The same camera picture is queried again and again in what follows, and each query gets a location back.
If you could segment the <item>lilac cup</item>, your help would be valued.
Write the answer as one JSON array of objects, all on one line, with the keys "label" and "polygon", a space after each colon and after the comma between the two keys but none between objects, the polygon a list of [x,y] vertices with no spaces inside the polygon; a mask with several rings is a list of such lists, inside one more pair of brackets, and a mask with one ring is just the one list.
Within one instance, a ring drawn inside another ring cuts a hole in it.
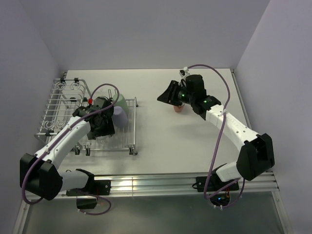
[{"label": "lilac cup", "polygon": [[128,124],[127,114],[120,106],[114,107],[112,119],[114,125],[119,128],[125,127]]}]

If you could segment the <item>pink mug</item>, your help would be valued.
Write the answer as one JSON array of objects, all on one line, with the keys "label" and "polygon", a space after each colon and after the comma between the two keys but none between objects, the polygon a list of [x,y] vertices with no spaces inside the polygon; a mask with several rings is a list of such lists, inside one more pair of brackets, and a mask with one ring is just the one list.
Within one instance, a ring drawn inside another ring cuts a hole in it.
[{"label": "pink mug", "polygon": [[174,111],[175,111],[176,113],[182,112],[183,109],[184,109],[184,105],[174,106]]}]

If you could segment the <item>light green cup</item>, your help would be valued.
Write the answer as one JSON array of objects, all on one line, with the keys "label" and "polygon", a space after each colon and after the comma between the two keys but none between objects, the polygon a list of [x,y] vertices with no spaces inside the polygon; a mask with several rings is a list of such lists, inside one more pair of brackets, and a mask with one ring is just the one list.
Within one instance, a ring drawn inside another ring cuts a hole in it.
[{"label": "light green cup", "polygon": [[125,97],[122,94],[119,94],[119,95],[117,95],[117,93],[114,94],[113,95],[113,102],[115,102],[115,106],[121,107],[124,110],[124,112],[126,113],[126,115],[128,115],[129,107],[128,107],[128,104],[127,104]]}]

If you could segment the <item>clear glass tumbler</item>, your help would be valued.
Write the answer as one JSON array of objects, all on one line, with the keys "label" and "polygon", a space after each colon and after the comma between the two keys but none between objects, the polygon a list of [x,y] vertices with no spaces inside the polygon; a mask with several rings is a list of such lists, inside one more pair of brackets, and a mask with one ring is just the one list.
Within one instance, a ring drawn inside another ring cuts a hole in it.
[{"label": "clear glass tumbler", "polygon": [[108,144],[109,141],[111,139],[111,136],[110,135],[107,135],[107,136],[99,136],[96,138],[96,142],[99,144],[99,145],[105,145],[105,144]]}]

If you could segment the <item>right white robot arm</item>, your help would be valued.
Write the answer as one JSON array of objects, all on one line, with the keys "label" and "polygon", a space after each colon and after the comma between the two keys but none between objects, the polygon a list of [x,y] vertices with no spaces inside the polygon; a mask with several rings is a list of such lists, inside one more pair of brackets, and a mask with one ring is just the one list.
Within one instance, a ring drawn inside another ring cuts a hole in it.
[{"label": "right white robot arm", "polygon": [[180,82],[172,80],[157,100],[173,106],[189,104],[197,115],[220,129],[238,149],[237,161],[215,170],[211,185],[216,190],[222,190],[230,180],[251,181],[275,165],[272,138],[253,131],[226,111],[217,98],[207,94],[201,75],[189,75]]}]

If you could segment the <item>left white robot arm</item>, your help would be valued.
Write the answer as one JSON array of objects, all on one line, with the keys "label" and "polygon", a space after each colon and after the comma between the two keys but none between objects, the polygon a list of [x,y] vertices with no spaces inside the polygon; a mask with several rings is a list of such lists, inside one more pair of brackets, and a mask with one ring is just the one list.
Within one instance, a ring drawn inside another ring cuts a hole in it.
[{"label": "left white robot arm", "polygon": [[112,116],[114,104],[104,98],[96,98],[88,106],[74,110],[66,126],[43,148],[33,155],[25,154],[19,162],[19,179],[23,200],[29,191],[41,199],[52,200],[59,192],[79,190],[84,195],[94,191],[94,174],[83,169],[60,173],[59,166],[67,154],[84,137],[96,139],[115,133]]}]

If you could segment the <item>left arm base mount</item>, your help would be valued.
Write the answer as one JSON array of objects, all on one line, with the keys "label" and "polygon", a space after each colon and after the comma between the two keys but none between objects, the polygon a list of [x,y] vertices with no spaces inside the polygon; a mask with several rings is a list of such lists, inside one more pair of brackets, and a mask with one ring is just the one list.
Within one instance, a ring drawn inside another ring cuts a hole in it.
[{"label": "left arm base mount", "polygon": [[95,180],[89,191],[83,189],[71,189],[66,191],[67,196],[87,195],[91,198],[77,198],[76,206],[81,210],[92,210],[100,203],[98,196],[109,195],[111,188],[110,180]]}]

